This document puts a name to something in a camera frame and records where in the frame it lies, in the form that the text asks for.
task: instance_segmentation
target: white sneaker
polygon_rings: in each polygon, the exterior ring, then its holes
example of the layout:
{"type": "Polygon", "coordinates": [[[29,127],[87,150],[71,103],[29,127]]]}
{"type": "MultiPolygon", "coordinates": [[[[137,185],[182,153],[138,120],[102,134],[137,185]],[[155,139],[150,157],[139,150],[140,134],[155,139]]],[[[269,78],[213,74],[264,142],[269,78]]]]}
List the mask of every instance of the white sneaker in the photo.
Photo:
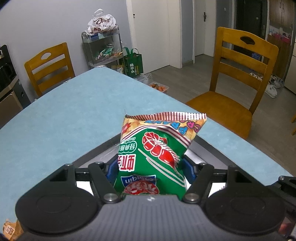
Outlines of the white sneaker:
{"type": "Polygon", "coordinates": [[[265,92],[273,99],[277,96],[277,91],[273,85],[268,84],[266,86],[265,92]]]}

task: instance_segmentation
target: wall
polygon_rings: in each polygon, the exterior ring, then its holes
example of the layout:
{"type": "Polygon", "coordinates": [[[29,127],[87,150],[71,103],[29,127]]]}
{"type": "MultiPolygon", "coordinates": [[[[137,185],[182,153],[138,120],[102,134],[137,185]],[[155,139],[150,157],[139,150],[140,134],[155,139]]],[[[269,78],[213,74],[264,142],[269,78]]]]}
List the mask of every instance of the wall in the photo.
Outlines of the wall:
{"type": "MultiPolygon", "coordinates": [[[[217,0],[216,4],[216,28],[231,28],[232,22],[232,0],[217,0]]],[[[229,43],[224,42],[223,46],[229,48],[229,43]]]]}
{"type": "Polygon", "coordinates": [[[193,2],[181,0],[182,5],[182,63],[193,56],[193,2]]]}
{"type": "Polygon", "coordinates": [[[115,17],[121,41],[131,47],[126,0],[10,0],[0,10],[0,45],[7,44],[20,81],[33,101],[36,93],[24,63],[42,50],[67,42],[75,75],[88,70],[81,33],[102,8],[115,17]]]}

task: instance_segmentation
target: white plastic bag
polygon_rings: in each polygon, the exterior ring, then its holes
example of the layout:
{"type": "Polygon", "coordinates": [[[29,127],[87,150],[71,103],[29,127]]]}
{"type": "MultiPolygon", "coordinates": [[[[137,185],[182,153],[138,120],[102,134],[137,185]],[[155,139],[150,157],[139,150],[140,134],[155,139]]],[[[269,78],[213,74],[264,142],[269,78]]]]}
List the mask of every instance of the white plastic bag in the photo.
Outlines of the white plastic bag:
{"type": "Polygon", "coordinates": [[[94,12],[93,18],[89,21],[86,30],[89,35],[110,31],[115,28],[115,18],[110,14],[103,15],[103,13],[104,11],[102,9],[94,12]]]}
{"type": "Polygon", "coordinates": [[[153,82],[152,74],[138,74],[136,77],[134,77],[135,80],[142,82],[143,84],[150,84],[153,82]]]}

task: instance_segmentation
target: snack bag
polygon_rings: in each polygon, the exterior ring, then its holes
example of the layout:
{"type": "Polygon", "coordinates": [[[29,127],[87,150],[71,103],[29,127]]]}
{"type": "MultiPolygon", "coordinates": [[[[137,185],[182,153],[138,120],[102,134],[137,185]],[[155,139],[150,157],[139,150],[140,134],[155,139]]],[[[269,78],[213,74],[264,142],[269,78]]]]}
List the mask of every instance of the snack bag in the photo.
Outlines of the snack bag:
{"type": "Polygon", "coordinates": [[[126,115],[118,152],[116,191],[125,194],[186,192],[182,156],[206,122],[206,114],[162,112],[126,115]]]}

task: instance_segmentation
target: chair seat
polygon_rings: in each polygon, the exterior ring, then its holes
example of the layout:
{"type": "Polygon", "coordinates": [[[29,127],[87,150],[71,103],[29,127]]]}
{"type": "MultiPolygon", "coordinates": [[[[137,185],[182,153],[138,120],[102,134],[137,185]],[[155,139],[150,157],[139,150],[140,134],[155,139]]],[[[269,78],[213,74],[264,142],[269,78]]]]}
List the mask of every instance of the chair seat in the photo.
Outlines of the chair seat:
{"type": "Polygon", "coordinates": [[[206,113],[208,117],[247,139],[252,123],[251,112],[236,101],[216,92],[206,92],[186,103],[191,108],[206,113]]]}

